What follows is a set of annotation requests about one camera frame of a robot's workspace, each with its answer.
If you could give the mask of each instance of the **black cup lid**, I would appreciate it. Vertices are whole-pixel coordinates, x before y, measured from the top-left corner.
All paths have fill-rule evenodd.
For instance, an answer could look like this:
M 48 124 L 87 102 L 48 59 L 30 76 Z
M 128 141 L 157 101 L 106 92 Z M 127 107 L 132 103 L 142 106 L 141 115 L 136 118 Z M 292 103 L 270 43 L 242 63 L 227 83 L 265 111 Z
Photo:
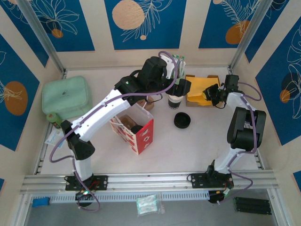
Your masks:
M 184 112 L 179 112 L 174 117 L 174 124 L 176 127 L 180 128 L 180 129 L 187 128 L 190 124 L 190 121 L 191 121 L 191 119 L 190 119 L 189 115 Z

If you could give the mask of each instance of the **purple cable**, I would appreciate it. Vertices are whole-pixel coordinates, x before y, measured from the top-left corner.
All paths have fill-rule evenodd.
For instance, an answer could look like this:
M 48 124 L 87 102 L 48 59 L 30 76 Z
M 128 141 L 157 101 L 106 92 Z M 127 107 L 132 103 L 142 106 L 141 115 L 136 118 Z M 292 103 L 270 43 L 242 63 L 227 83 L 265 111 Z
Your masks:
M 250 85 L 250 84 L 248 84 L 248 83 L 244 83 L 244 82 L 239 82 L 239 83 L 240 83 L 240 84 L 247 85 L 247 86 L 250 86 L 251 88 L 253 88 L 253 89 L 259 94 L 259 99 L 255 99 L 254 97 L 250 97 L 250 96 L 248 96 L 248 95 L 243 95 L 243 96 L 240 97 L 240 98 L 242 99 L 242 101 L 247 105 L 247 107 L 249 108 L 250 113 L 251 113 L 251 121 L 252 121 L 252 126 L 253 126 L 254 148 L 253 148 L 253 150 L 250 151 L 250 152 L 243 152 L 243 151 L 241 151 L 241 152 L 238 152 L 238 154 L 255 154 L 256 151 L 257 151 L 257 135 L 256 135 L 255 117 L 254 117 L 254 112 L 253 112 L 253 110 L 252 110 L 250 104 L 247 102 L 247 100 L 246 100 L 244 97 L 251 98 L 252 100 L 255 100 L 255 101 L 260 101 L 260 100 L 262 99 L 262 96 L 261 96 L 260 92 L 259 92 L 254 86 L 252 86 L 252 85 Z M 249 184 L 247 187 L 245 187 L 244 189 L 242 189 L 242 190 L 236 192 L 235 194 L 230 195 L 230 196 L 227 197 L 226 199 L 224 199 L 224 200 L 218 202 L 218 204 L 221 204 L 221 203 L 223 203 L 223 202 L 229 200 L 229 199 L 232 198 L 233 196 L 238 195 L 238 194 L 244 192 L 245 190 L 249 189 L 249 188 L 253 185 L 252 179 L 247 178 L 247 177 L 245 177 L 245 176 L 242 176 L 242 175 L 240 175 L 240 174 L 238 174 L 238 173 L 234 173 L 233 171 L 230 170 L 230 166 L 231 166 L 231 164 L 234 162 L 234 160 L 235 160 L 236 158 L 237 158 L 237 155 L 233 156 L 233 158 L 232 158 L 232 159 L 230 160 L 230 162 L 228 163 L 228 165 L 227 165 L 228 171 L 229 171 L 231 174 L 233 174 L 233 175 L 235 175 L 235 176 L 237 176 L 237 177 L 239 177 L 239 178 L 246 179 L 246 180 L 250 181 L 250 184 Z
M 178 77 L 178 70 L 176 70 L 177 68 L 177 64 L 173 58 L 173 56 L 166 52 L 166 51 L 160 51 L 158 53 L 158 56 L 160 57 L 161 54 L 166 54 L 171 60 L 172 62 L 174 63 L 174 80 L 172 81 L 172 83 L 165 89 L 161 90 L 161 91 L 158 91 L 158 92 L 154 92 L 154 93 L 127 93 L 127 94 L 122 94 L 122 95 L 119 95 L 117 97 L 114 97 L 110 100 L 108 100 L 107 102 L 105 102 L 104 104 L 105 105 L 108 105 L 110 102 L 114 101 L 114 100 L 117 100 L 119 98 L 123 98 L 123 97 L 129 97 L 129 96 L 145 96 L 145 95 L 148 95 L 148 96 L 153 96 L 153 95 L 159 95 L 161 93 L 165 93 L 166 91 L 168 91 L 176 82 L 177 80 L 177 77 Z M 103 107 L 103 105 L 100 105 L 98 108 L 96 108 L 95 110 L 93 110 L 89 115 L 87 115 L 82 121 L 80 121 L 80 125 L 83 124 L 86 120 L 88 120 L 88 118 L 90 118 L 93 114 L 95 114 L 98 110 L 100 110 L 101 108 Z M 55 145 L 55 147 L 53 148 L 52 152 L 50 153 L 50 156 L 49 156 L 49 161 L 51 163 L 56 163 L 56 162 L 59 162 L 59 161 L 62 161 L 64 159 L 67 159 L 67 158 L 72 158 L 72 165 L 73 165 L 73 169 L 74 169 L 74 174 L 75 176 L 77 177 L 78 181 L 81 183 L 81 185 L 83 185 L 83 187 L 92 195 L 92 197 L 96 200 L 97 204 L 98 204 L 98 207 L 97 209 L 95 210 L 88 210 L 88 209 L 85 209 L 85 208 L 82 208 L 80 205 L 79 205 L 79 200 L 78 200 L 78 206 L 79 206 L 79 209 L 81 210 L 86 210 L 86 211 L 90 211 L 90 212 L 97 212 L 99 209 L 100 209 L 100 203 L 98 201 L 98 199 L 96 198 L 96 196 L 87 188 L 87 186 L 85 186 L 85 184 L 82 182 L 82 180 L 80 179 L 79 177 L 79 174 L 77 173 L 76 171 L 76 167 L 75 167 L 75 160 L 74 160 L 74 156 L 73 155 L 67 155 L 65 157 L 62 157 L 60 159 L 56 159 L 56 160 L 53 160 L 53 155 L 55 153 L 55 151 L 57 150 L 58 146 L 71 134 L 73 133 L 78 127 L 80 127 L 80 125 L 76 125 L 73 129 L 71 129 L 63 138 L 61 138 L 57 144 Z

